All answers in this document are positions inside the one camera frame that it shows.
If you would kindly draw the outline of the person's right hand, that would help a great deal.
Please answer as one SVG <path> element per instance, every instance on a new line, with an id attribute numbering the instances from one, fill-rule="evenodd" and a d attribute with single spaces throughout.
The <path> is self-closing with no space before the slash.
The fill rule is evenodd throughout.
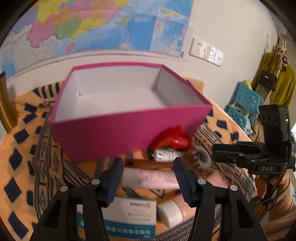
<path id="1" fill-rule="evenodd" d="M 281 194 L 290 185 L 290 177 L 288 173 L 284 175 L 273 176 L 270 180 L 264 180 L 263 176 L 255 176 L 255 186 L 257 188 L 257 194 L 260 198 L 263 198 L 267 192 L 267 185 L 270 184 L 277 189 L 277 194 Z"/>

